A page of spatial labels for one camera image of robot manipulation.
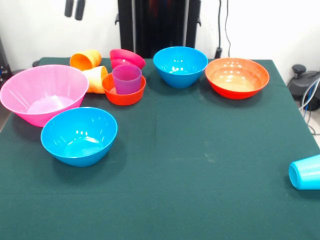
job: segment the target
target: plastic bowl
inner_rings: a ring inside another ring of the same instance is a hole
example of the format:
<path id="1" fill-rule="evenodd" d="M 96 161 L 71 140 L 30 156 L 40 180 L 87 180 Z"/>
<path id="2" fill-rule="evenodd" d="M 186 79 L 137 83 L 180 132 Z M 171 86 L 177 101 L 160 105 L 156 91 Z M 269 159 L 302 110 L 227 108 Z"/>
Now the plastic bowl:
<path id="1" fill-rule="evenodd" d="M 111 148 L 118 131 L 115 118 L 95 107 L 78 107 L 53 117 L 43 127 L 43 147 L 61 162 L 88 167 Z"/>
<path id="2" fill-rule="evenodd" d="M 136 65 L 140 69 L 143 69 L 146 65 L 146 61 L 141 56 L 125 49 L 111 50 L 110 60 L 113 69 L 119 65 Z"/>
<path id="3" fill-rule="evenodd" d="M 246 99 L 269 82 L 268 71 L 259 63 L 241 58 L 219 58 L 205 69 L 211 87 L 228 99 Z"/>
<path id="4" fill-rule="evenodd" d="M 80 106 L 89 81 L 78 69 L 44 65 L 11 77 L 0 90 L 0 101 L 28 123 L 43 127 L 55 115 Z"/>
<path id="5" fill-rule="evenodd" d="M 139 102 L 139 100 L 143 97 L 146 87 L 146 79 L 144 76 L 141 76 L 140 90 L 130 94 L 117 94 L 112 73 L 109 73 L 108 76 L 102 81 L 102 86 L 104 88 L 106 97 L 111 103 L 120 106 L 128 106 Z"/>
<path id="6" fill-rule="evenodd" d="M 153 62 L 163 80 L 180 89 L 197 81 L 208 64 L 208 58 L 194 48 L 173 46 L 158 51 Z"/>

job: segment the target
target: purple cup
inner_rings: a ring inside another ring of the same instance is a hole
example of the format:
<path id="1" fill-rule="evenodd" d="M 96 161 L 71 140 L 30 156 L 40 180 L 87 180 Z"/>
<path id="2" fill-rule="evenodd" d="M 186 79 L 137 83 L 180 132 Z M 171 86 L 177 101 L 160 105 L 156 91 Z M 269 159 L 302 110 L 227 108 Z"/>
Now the purple cup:
<path id="1" fill-rule="evenodd" d="M 141 88 L 142 72 L 136 65 L 119 65 L 112 71 L 117 94 L 132 94 Z"/>

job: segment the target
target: orange bowl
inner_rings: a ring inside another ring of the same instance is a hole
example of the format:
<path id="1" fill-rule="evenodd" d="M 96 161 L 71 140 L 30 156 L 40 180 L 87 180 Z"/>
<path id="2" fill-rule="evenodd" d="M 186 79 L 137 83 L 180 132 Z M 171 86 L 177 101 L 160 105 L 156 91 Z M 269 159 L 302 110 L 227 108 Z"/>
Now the orange bowl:
<path id="1" fill-rule="evenodd" d="M 114 78 L 112 73 L 109 73 L 102 81 L 104 92 L 109 101 L 115 105 L 128 106 L 139 102 L 144 95 L 146 87 L 146 79 L 141 77 L 140 90 L 130 94 L 117 94 Z"/>
<path id="2" fill-rule="evenodd" d="M 259 63 L 241 58 L 219 58 L 205 69 L 211 87 L 228 99 L 246 99 L 269 82 L 268 71 Z"/>

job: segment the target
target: cup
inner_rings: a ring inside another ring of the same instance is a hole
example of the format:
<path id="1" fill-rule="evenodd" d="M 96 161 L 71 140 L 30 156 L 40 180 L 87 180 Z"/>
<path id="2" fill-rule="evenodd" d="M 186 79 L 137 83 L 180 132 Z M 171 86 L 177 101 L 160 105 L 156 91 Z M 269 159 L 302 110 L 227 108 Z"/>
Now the cup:
<path id="1" fill-rule="evenodd" d="M 320 155 L 292 162 L 289 178 L 298 190 L 320 190 Z"/>
<path id="2" fill-rule="evenodd" d="M 87 93 L 105 93 L 105 89 L 102 86 L 103 79 L 108 75 L 108 70 L 105 66 L 97 66 L 90 70 L 84 70 L 82 72 L 89 80 L 89 89 Z"/>
<path id="3" fill-rule="evenodd" d="M 112 71 L 117 94 L 132 94 L 140 90 L 142 72 L 136 65 L 119 65 Z"/>
<path id="4" fill-rule="evenodd" d="M 70 66 L 81 71 L 98 67 L 101 63 L 101 54 L 98 50 L 89 49 L 79 51 L 70 58 Z"/>

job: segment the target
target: white wall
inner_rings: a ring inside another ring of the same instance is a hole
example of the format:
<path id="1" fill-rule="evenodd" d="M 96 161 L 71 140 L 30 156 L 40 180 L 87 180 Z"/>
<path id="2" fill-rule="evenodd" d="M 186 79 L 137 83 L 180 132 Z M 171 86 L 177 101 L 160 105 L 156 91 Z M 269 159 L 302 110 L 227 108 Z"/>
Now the white wall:
<path id="1" fill-rule="evenodd" d="M 228 54 L 225 35 L 226 0 L 222 0 L 222 56 Z M 208 57 L 218 46 L 218 0 L 202 0 L 196 48 Z M 319 0 L 229 0 L 228 36 L 231 57 L 272 59 L 288 82 L 292 65 L 320 70 Z"/>
<path id="2" fill-rule="evenodd" d="M 87 0 L 82 21 L 64 16 L 65 0 L 0 0 L 0 36 L 13 70 L 41 57 L 68 57 L 96 48 L 104 57 L 120 47 L 117 0 Z M 222 56 L 226 0 L 222 0 Z M 202 0 L 196 48 L 213 58 L 218 45 L 218 0 Z M 284 81 L 295 63 L 320 69 L 320 1 L 229 0 L 231 57 L 273 59 Z"/>
<path id="3" fill-rule="evenodd" d="M 74 0 L 73 12 L 77 0 Z M 41 57 L 69 57 L 120 48 L 117 0 L 87 0 L 82 21 L 65 17 L 66 0 L 0 0 L 0 36 L 10 67 L 29 68 Z"/>

